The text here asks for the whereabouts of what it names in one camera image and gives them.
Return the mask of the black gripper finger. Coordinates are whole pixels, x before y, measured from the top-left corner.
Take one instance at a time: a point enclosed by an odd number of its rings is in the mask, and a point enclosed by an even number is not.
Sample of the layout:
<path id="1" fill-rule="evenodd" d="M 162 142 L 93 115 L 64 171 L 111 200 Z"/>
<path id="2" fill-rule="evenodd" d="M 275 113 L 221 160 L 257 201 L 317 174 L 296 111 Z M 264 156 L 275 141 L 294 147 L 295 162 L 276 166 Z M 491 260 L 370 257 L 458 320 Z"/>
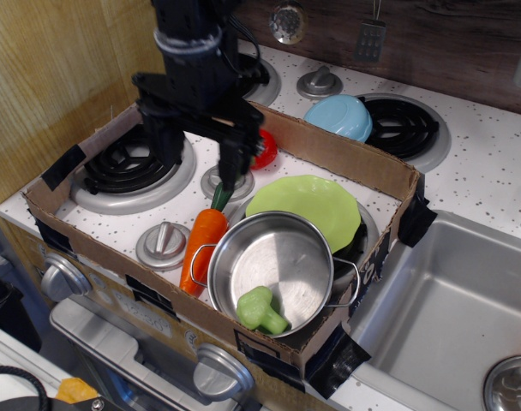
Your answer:
<path id="1" fill-rule="evenodd" d="M 171 116 L 140 108 L 143 126 L 154 157 L 162 165 L 180 165 L 184 149 L 184 132 Z"/>
<path id="2" fill-rule="evenodd" d="M 219 177 L 226 192 L 249 171 L 256 156 L 256 135 L 226 136 L 219 143 Z"/>

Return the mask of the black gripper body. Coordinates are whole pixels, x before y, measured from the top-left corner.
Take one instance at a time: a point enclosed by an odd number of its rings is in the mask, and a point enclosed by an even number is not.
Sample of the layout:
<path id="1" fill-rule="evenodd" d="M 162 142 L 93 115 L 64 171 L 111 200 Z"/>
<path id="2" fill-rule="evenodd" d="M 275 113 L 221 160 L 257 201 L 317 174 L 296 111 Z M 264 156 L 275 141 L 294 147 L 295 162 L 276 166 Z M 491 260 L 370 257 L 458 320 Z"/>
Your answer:
<path id="1" fill-rule="evenodd" d="M 218 143 L 226 136 L 256 135 L 263 115 L 237 90 L 241 77 L 253 68 L 240 68 L 236 45 L 221 45 L 201 53 L 162 53 L 165 72 L 138 72 L 132 82 L 139 90 L 139 109 L 171 116 L 184 133 Z"/>

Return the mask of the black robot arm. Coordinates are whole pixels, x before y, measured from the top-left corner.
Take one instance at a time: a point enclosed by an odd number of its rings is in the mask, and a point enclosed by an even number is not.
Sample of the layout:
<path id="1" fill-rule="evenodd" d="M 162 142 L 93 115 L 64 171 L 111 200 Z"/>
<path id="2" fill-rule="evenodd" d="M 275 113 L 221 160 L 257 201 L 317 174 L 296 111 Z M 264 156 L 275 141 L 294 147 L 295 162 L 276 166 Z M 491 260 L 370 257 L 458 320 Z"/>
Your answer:
<path id="1" fill-rule="evenodd" d="M 259 152 L 264 116 L 238 90 L 237 35 L 248 30 L 233 15 L 238 1 L 155 1 L 153 37 L 162 74 L 137 73 L 138 109 L 159 161 L 181 159 L 187 132 L 219 143 L 219 177 L 233 190 Z"/>

